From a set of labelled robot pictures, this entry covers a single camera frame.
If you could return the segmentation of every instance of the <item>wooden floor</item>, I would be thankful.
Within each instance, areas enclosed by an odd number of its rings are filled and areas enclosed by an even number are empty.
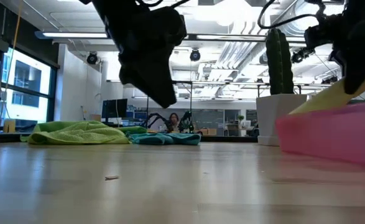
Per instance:
[[[0,144],[3,223],[365,224],[365,167],[248,143]]]

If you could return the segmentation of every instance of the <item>cardboard box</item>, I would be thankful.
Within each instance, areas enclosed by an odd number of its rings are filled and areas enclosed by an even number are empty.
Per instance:
[[[4,133],[15,133],[16,120],[5,119],[4,120]]]
[[[211,129],[211,128],[209,128],[208,129],[208,135],[209,136],[215,136],[215,135],[217,135],[217,129]]]
[[[203,135],[208,135],[208,129],[199,129],[203,133]]]
[[[90,114],[90,121],[101,121],[101,115],[100,114]]]

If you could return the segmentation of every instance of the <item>small debris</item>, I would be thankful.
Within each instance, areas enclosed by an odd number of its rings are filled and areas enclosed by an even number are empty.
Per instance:
[[[116,180],[119,179],[119,176],[109,176],[109,177],[105,177],[105,180]]]

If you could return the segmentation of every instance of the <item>pink bin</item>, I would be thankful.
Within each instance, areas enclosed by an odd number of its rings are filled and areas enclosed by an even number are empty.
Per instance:
[[[365,103],[287,115],[276,128],[284,152],[365,165]]]

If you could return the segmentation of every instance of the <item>green towel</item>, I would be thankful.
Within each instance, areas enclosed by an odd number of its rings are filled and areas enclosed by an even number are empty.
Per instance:
[[[147,134],[127,134],[127,137],[134,144],[184,144],[196,146],[200,142],[199,134],[182,133],[147,133]]]
[[[129,144],[126,135],[99,121],[54,121],[35,126],[30,144]]]

